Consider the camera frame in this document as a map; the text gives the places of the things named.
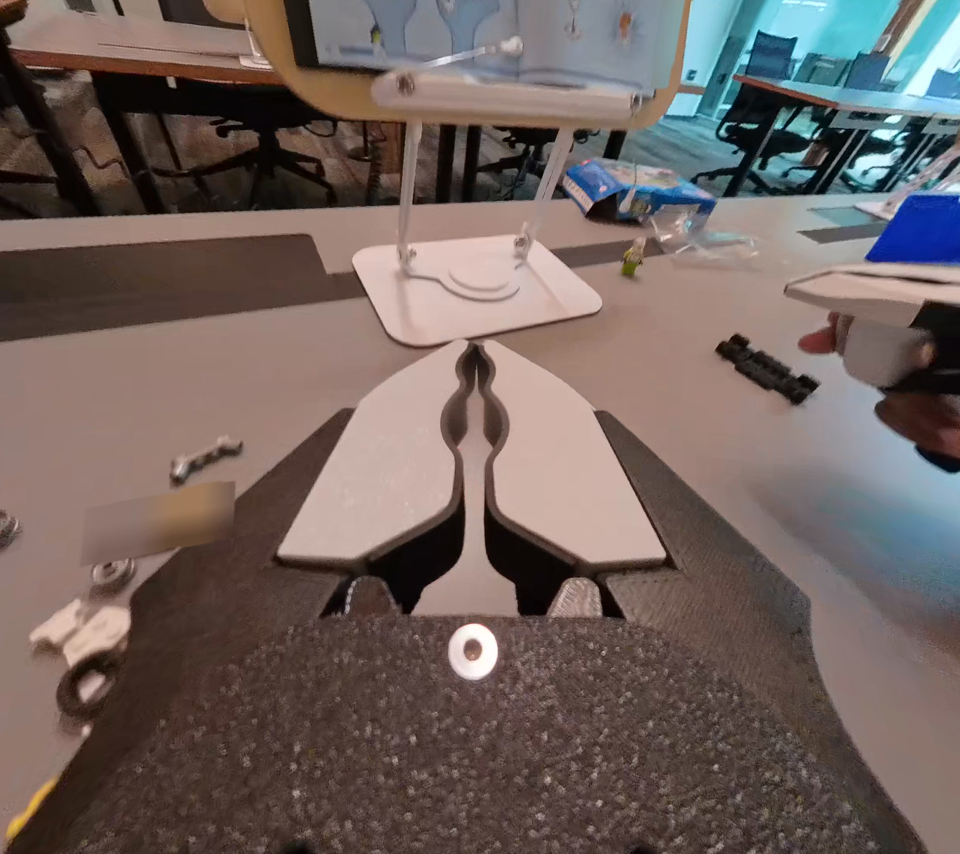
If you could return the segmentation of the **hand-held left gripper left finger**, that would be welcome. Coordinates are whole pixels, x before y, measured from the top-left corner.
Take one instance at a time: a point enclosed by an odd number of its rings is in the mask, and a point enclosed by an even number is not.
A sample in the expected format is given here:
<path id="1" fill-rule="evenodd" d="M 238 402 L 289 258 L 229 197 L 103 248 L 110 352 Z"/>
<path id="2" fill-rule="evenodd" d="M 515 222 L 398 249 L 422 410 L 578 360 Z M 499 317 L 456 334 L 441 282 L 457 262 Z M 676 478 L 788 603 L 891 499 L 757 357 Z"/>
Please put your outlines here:
<path id="1" fill-rule="evenodd" d="M 361 399 L 279 543 L 279 562 L 356 572 L 452 515 L 463 495 L 472 349 L 454 340 Z"/>

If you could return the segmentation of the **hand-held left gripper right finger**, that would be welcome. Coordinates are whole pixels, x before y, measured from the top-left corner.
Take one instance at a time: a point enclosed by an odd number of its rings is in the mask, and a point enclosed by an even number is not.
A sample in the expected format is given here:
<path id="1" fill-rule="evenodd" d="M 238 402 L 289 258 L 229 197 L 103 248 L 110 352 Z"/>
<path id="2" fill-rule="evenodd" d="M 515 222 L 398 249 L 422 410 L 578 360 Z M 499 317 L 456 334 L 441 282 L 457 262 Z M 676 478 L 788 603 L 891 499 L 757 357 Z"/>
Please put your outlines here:
<path id="1" fill-rule="evenodd" d="M 587 575 L 666 563 L 587 399 L 495 340 L 481 342 L 481 396 L 487 504 L 499 523 Z"/>

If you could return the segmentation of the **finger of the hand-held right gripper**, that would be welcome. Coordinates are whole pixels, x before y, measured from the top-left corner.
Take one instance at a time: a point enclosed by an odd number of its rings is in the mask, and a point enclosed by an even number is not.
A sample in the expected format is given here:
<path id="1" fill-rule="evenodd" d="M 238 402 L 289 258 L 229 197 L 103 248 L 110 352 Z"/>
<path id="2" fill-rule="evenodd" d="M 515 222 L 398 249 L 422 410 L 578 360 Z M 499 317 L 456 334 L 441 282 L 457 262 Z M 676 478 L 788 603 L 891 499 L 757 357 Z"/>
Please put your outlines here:
<path id="1" fill-rule="evenodd" d="M 827 312 L 892 328 L 959 332 L 956 265 L 835 265 L 787 283 L 783 293 Z"/>

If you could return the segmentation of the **black lego chassis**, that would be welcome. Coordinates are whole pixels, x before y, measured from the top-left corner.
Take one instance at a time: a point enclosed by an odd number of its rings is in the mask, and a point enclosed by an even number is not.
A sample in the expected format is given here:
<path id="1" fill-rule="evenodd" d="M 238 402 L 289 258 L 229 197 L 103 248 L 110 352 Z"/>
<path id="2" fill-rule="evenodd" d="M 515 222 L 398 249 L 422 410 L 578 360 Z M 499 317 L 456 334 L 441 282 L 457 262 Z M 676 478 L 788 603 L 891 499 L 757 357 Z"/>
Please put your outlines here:
<path id="1" fill-rule="evenodd" d="M 740 333 L 721 340 L 715 354 L 732 365 L 734 371 L 763 391 L 773 392 L 792 406 L 804 404 L 817 392 L 821 381 L 802 375 L 769 353 L 756 348 Z"/>

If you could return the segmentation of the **blue lego box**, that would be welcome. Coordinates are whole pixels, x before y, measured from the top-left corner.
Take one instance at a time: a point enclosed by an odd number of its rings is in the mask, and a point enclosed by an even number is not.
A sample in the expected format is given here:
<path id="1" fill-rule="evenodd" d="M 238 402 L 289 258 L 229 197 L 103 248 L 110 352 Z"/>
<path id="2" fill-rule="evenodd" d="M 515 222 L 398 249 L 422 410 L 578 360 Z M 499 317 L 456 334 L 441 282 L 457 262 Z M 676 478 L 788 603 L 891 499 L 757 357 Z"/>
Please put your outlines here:
<path id="1" fill-rule="evenodd" d="M 669 168 L 595 158 L 571 165 L 560 187 L 589 219 L 643 224 L 661 213 L 704 220 L 716 198 Z"/>

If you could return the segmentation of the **pile of lego pieces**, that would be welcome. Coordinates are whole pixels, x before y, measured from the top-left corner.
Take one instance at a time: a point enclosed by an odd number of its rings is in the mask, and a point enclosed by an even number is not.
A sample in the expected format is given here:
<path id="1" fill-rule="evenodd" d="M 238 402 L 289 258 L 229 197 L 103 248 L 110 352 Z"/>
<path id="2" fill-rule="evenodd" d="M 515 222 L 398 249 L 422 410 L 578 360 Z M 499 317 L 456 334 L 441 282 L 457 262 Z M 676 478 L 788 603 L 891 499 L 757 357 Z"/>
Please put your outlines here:
<path id="1" fill-rule="evenodd" d="M 119 655 L 131 628 L 129 583 L 139 559 L 209 543 L 234 524 L 234 484 L 186 485 L 212 464 L 242 454 L 239 438 L 221 435 L 176 456 L 169 491 L 90 507 L 79 534 L 65 542 L 17 548 L 2 562 L 2 725 L 41 708 L 24 681 L 31 656 L 54 656 L 68 670 L 90 657 Z"/>

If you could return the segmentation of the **person's right hand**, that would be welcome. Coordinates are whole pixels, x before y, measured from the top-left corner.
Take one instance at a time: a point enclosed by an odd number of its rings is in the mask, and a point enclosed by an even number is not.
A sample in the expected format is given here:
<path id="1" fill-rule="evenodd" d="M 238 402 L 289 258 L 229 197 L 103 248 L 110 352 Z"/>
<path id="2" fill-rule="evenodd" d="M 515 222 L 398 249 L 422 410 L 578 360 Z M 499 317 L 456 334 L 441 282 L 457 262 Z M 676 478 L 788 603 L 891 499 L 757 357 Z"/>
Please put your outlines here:
<path id="1" fill-rule="evenodd" d="M 830 312 L 817 330 L 804 334 L 798 348 L 809 355 L 841 357 L 841 335 L 852 322 L 865 322 Z M 958 474 L 958 398 L 928 394 L 885 393 L 874 406 L 876 418 L 904 440 L 929 464 L 947 474 Z"/>

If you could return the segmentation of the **clear plastic bag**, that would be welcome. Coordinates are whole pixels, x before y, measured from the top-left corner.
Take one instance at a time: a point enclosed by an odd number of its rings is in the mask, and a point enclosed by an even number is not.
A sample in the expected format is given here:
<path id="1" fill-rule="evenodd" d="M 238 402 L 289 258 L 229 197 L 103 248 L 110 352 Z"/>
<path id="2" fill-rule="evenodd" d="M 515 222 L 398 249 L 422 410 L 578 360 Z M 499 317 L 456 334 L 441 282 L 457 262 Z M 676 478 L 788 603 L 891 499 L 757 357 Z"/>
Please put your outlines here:
<path id="1" fill-rule="evenodd" d="M 685 267 L 740 267 L 760 256 L 755 237 L 714 230 L 711 214 L 691 204 L 664 205 L 649 215 L 645 228 L 663 255 Z"/>

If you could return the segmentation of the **brown topped desk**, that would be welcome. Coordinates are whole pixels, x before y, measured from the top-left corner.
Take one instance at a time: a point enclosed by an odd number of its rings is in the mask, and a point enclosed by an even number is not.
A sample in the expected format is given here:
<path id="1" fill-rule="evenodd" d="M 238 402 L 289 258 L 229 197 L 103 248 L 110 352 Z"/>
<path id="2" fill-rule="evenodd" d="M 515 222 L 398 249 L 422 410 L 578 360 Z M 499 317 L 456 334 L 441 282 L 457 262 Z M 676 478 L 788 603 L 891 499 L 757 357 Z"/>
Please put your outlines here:
<path id="1" fill-rule="evenodd" d="M 760 159 L 762 149 L 771 139 L 781 111 L 794 107 L 814 106 L 833 113 L 832 128 L 846 131 L 846 139 L 832 150 L 824 162 L 808 179 L 802 192 L 808 196 L 823 196 L 849 160 L 863 146 L 869 135 L 867 116 L 890 118 L 898 116 L 905 120 L 919 118 L 927 123 L 958 122 L 957 99 L 911 95 L 905 93 L 865 91 L 843 87 L 826 87 L 787 79 L 771 79 L 745 73 L 734 74 L 732 79 L 742 86 L 762 91 L 771 106 L 759 125 L 760 139 L 750 148 L 729 178 L 723 199 L 739 195 L 742 187 Z"/>
<path id="2" fill-rule="evenodd" d="M 280 130 L 315 120 L 357 123 L 370 107 L 369 73 L 325 70 L 334 94 L 358 94 L 342 106 L 307 107 L 271 63 L 255 67 L 245 30 L 167 20 L 64 11 L 29 13 L 13 28 L 9 54 L 29 69 L 89 74 L 102 116 L 138 199 L 165 214 L 155 175 L 131 128 L 132 115 L 226 117 Z"/>

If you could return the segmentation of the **black office chair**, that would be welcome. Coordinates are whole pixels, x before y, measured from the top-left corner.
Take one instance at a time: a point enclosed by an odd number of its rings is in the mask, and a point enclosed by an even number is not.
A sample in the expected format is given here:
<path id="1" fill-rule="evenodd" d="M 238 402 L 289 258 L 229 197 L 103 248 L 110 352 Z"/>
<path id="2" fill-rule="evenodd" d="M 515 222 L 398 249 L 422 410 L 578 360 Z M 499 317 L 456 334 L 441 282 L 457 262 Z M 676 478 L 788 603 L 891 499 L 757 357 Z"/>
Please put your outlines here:
<path id="1" fill-rule="evenodd" d="M 212 177 L 232 172 L 247 175 L 246 210 L 266 209 L 267 185 L 279 183 L 279 175 L 287 174 L 320 190 L 326 206 L 336 207 L 340 197 L 327 174 L 323 160 L 315 155 L 285 147 L 280 139 L 280 128 L 263 120 L 241 120 L 217 116 L 210 121 L 215 135 L 226 141 L 237 133 L 255 137 L 255 145 L 209 164 L 193 167 L 189 177 L 203 186 Z"/>
<path id="2" fill-rule="evenodd" d="M 940 100 L 959 99 L 959 69 L 932 68 L 925 66 L 916 70 L 896 86 L 896 92 L 910 97 L 926 97 Z"/>
<path id="3" fill-rule="evenodd" d="M 788 39 L 758 32 L 747 62 L 746 77 L 788 80 L 797 40 L 796 37 Z M 715 132 L 720 142 L 742 153 L 744 160 L 753 158 L 750 170 L 741 182 L 752 184 L 764 195 L 774 195 L 780 190 L 764 181 L 756 170 L 766 170 L 770 160 L 776 157 L 804 152 L 810 144 L 808 139 L 791 129 L 803 107 L 795 109 L 785 123 L 778 124 L 782 110 L 782 105 L 772 98 L 770 92 L 742 83 Z"/>

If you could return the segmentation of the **white book stand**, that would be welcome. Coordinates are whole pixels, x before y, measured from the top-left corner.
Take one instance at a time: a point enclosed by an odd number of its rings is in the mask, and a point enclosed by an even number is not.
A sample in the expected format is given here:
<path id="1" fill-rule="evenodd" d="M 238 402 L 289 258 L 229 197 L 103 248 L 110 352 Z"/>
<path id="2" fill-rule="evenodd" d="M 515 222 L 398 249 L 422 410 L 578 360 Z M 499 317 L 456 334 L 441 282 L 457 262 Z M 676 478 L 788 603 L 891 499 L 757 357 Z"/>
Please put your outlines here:
<path id="1" fill-rule="evenodd" d="M 680 86 L 691 0 L 663 0 L 655 32 L 654 92 L 628 85 L 528 83 L 464 69 L 482 56 L 519 57 L 519 36 L 427 62 L 392 69 L 299 65 L 294 43 L 306 20 L 305 0 L 243 0 L 260 50 L 294 94 L 316 108 L 361 95 L 334 93 L 324 71 L 371 75 L 361 120 L 402 124 L 396 240 L 352 258 L 368 300 L 397 343 L 433 347 L 471 341 L 597 314 L 600 295 L 538 239 L 579 130 L 649 128 L 666 114 Z M 544 176 L 524 223 L 511 234 L 414 240 L 417 161 L 424 124 L 556 128 Z"/>

